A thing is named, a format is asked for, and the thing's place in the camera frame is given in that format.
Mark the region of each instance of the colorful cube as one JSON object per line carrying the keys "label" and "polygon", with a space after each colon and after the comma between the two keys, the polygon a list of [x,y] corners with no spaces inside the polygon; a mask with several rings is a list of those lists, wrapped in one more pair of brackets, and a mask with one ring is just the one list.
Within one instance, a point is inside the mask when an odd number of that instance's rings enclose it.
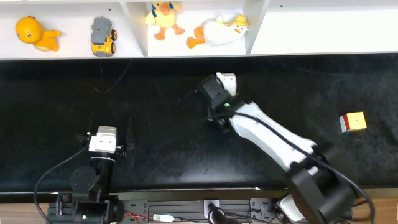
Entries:
{"label": "colorful cube", "polygon": [[343,132],[359,131],[366,128],[363,112],[348,113],[341,116],[340,124]]}

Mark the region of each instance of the toy truck wheel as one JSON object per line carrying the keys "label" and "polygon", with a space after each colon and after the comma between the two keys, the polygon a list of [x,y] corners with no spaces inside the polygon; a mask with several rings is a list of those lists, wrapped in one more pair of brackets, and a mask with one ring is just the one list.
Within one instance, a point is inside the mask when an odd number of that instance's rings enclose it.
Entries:
{"label": "toy truck wheel", "polygon": [[115,41],[116,39],[118,39],[118,33],[116,32],[116,30],[112,30],[112,37],[111,37],[111,39],[113,40],[113,41]]}
{"label": "toy truck wheel", "polygon": [[114,54],[116,52],[116,44],[112,43],[112,54]]}

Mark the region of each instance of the toy truck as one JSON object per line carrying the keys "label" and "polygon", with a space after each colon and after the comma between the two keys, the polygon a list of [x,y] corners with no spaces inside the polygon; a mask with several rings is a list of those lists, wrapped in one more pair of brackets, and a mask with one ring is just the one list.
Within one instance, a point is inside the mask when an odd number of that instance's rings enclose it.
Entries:
{"label": "toy truck", "polygon": [[104,17],[94,19],[91,26],[91,49],[93,55],[99,57],[109,57],[116,52],[114,41],[118,38],[116,31],[112,28],[112,23]]}

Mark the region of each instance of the wooden surface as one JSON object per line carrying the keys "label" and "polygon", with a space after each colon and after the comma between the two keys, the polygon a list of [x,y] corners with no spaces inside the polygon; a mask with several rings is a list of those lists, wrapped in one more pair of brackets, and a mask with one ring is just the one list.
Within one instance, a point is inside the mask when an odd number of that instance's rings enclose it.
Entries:
{"label": "wooden surface", "polygon": [[[398,224],[398,198],[379,198],[373,200],[376,206],[376,224]],[[40,204],[46,211],[47,204]],[[354,209],[355,218],[367,218],[369,206],[367,204]],[[33,223],[44,224],[33,203],[0,204],[0,224]]]}

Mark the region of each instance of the black tabletop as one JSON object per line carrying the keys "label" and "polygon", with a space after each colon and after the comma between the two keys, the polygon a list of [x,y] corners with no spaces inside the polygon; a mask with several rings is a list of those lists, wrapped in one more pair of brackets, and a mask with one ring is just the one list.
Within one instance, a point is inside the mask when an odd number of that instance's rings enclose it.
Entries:
{"label": "black tabletop", "polygon": [[[82,147],[99,125],[132,119],[136,148],[117,158],[112,191],[262,187],[281,189],[284,172],[233,131],[204,122],[193,93],[215,72],[233,72],[242,98],[292,132],[332,142],[363,187],[398,185],[398,56],[66,60],[0,63],[0,192],[31,192],[49,168]],[[339,116],[363,111],[368,128],[342,134]],[[85,152],[58,168],[40,191],[68,190]]]}

